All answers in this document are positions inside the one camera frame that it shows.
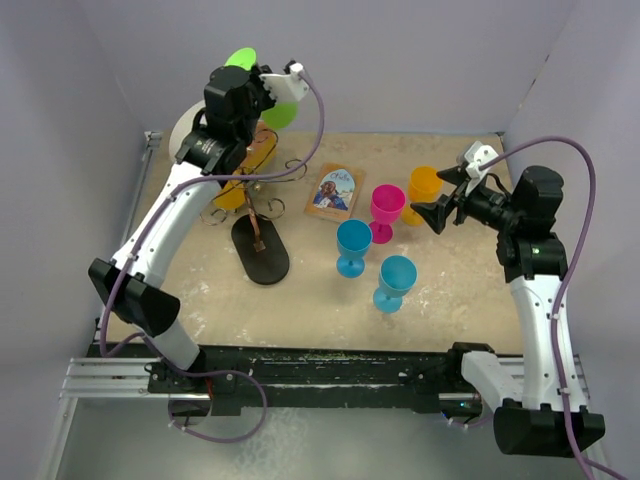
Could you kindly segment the green wine glass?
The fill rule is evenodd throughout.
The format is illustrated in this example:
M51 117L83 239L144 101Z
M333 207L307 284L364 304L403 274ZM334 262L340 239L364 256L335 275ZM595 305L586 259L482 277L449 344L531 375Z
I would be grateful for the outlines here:
M257 53L251 47L243 47L231 54L225 62L226 66L237 66L250 70L257 65ZM272 130L281 130L289 126L298 114L297 102L276 101L276 105L261 114L263 123Z

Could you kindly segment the orange wine glass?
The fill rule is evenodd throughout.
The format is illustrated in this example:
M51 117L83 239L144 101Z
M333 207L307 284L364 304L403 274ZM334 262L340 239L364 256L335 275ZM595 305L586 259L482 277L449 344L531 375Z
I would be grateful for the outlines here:
M430 166L415 168L410 176L407 190L407 205L401 213L401 220L409 226L418 226L424 222L422 217L411 209L411 203L435 202L443 187L443 181L437 176L437 170Z
M244 183L239 180L228 181L216 195L213 203L216 208L226 211L236 210L245 203Z

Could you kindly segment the orange wine glass front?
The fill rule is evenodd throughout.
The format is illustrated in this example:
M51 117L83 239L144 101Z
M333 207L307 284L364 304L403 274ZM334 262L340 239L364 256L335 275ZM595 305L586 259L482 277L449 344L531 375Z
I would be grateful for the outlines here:
M236 210L245 203L244 183L239 180L228 181L216 195L213 203L216 208L226 211Z

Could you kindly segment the orange picture book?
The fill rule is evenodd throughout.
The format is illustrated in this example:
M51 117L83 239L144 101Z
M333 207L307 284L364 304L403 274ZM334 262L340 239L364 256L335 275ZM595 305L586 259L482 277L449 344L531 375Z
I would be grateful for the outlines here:
M336 223L351 218L365 171L339 163L324 163L305 204L304 213Z

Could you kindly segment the blue wine glass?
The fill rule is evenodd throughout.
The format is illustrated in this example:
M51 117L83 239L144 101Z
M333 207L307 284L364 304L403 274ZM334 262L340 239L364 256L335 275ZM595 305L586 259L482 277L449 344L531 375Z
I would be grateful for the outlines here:
M337 271L346 278L357 278L366 268L365 255L373 239L368 224L359 219L349 219L341 223L336 232L339 257Z
M387 257L380 266L379 284L373 294L375 307L386 314L400 310L403 297L414 287L417 277L412 260L402 255Z

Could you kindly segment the blue wine glass front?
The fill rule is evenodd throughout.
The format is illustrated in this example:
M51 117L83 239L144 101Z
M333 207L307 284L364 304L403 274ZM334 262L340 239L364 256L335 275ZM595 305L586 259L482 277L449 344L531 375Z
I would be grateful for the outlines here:
M402 255L387 257L380 266L379 284L373 294L375 307L386 314L400 310L403 297L414 287L417 277L412 260Z

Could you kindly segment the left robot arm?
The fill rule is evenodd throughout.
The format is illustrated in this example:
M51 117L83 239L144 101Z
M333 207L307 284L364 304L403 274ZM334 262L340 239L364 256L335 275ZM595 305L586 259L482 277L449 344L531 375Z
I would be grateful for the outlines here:
M95 259L89 277L104 303L100 353L112 357L105 334L111 315L132 325L138 337L172 367L170 378L184 392L202 387L206 355L186 333L180 301L162 289L168 268L205 206L227 184L259 180L244 166L261 114L277 97L267 65L227 64L204 88L204 105L181 141L168 180L131 238L110 259Z

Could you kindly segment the blue wine glass left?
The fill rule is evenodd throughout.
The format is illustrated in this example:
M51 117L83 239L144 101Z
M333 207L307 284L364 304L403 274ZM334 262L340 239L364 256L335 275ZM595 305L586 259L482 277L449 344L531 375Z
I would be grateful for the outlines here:
M368 224L359 219L349 219L341 223L336 232L339 257L337 271L346 278L357 278L366 268L365 255L373 239Z

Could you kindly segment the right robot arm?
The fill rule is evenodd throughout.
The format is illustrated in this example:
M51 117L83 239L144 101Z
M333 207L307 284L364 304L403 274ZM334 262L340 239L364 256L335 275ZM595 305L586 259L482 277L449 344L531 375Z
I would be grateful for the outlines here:
M497 233L496 255L516 306L524 338L523 379L517 381L488 347L458 345L445 366L456 391L472 386L493 414L500 451L507 455L577 457L605 434L590 412L577 376L562 287L569 278L566 250L553 232L564 181L542 166L524 170L512 192L491 189L461 167L438 178L454 191L412 209L435 232L448 221L472 218Z

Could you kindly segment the metal wine glass rack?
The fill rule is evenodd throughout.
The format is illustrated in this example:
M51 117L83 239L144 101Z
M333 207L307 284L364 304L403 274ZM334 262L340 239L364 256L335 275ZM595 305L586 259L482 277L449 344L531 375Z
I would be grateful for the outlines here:
M233 215L241 213L231 226L230 235L236 253L248 279L261 286L272 286L282 281L290 269L289 254L276 229L275 220L281 218L286 211L285 202L277 197L266 201L267 213L257 211L254 199L263 186L276 183L290 183L301 180L307 172L307 166L297 177L242 181L244 183L245 203L242 207L226 211L216 208L213 200L200 214L200 221L209 226L222 225ZM238 172L241 174L259 174L255 168L244 167L242 163Z

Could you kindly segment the white cylinder container orange lid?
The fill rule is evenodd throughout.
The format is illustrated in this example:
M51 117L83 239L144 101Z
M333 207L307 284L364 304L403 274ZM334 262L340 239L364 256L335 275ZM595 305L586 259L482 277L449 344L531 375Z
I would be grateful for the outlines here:
M176 154L184 138L192 130L195 115L204 106L205 102L203 100L193 104L182 114L172 129L169 136L168 154L173 163L177 162ZM278 139L277 133L268 128L262 120L259 120L255 130L254 141L247 148L247 157L242 162L242 166L255 168L258 173L262 172L275 157Z

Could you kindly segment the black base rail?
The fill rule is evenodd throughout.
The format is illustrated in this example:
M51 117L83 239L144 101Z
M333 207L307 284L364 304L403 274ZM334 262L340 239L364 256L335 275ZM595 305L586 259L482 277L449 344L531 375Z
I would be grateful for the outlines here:
M481 396L461 376L468 345L445 353L206 346L194 376L173 371L146 346L115 358L142 368L144 389L178 401L179 415L237 416L262 406L304 409L404 409L480 416Z

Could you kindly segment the orange wine glass back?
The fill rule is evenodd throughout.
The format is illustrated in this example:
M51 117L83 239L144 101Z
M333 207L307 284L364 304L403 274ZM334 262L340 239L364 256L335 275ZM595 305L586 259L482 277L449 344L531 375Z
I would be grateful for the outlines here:
M443 187L443 181L437 176L437 170L430 166L415 168L410 176L407 190L407 205L401 213L401 220L409 226L418 226L424 222L422 217L411 209L411 203L435 202Z

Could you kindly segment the pink wine glass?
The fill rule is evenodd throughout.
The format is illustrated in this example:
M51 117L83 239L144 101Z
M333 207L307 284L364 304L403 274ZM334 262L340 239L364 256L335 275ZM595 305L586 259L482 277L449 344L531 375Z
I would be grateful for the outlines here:
M369 227L376 244L388 243L393 237L392 224L400 217L406 204L404 191L393 184L378 185L372 192Z

